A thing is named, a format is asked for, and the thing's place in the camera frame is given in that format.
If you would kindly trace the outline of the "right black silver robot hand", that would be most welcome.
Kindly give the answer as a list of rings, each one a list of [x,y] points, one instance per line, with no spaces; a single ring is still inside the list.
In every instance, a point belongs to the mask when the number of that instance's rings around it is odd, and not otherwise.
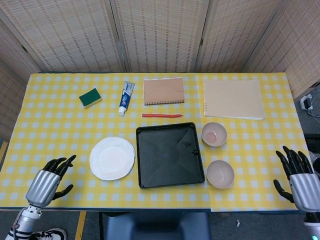
[[[276,151],[280,159],[291,192],[285,191],[277,179],[273,180],[274,187],[280,196],[295,204],[296,208],[305,213],[320,211],[320,180],[314,169],[301,151],[294,151],[287,146],[282,147],[285,154]]]

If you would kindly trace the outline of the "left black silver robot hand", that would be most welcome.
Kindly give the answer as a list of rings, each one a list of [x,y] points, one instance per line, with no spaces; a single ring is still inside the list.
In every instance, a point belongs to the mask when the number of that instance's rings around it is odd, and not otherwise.
[[[28,203],[34,207],[44,208],[51,201],[67,195],[74,187],[73,184],[69,184],[61,191],[57,191],[57,189],[67,170],[73,167],[72,162],[75,158],[76,156],[72,155],[69,158],[60,157],[47,162],[36,174],[26,193],[25,197]]]

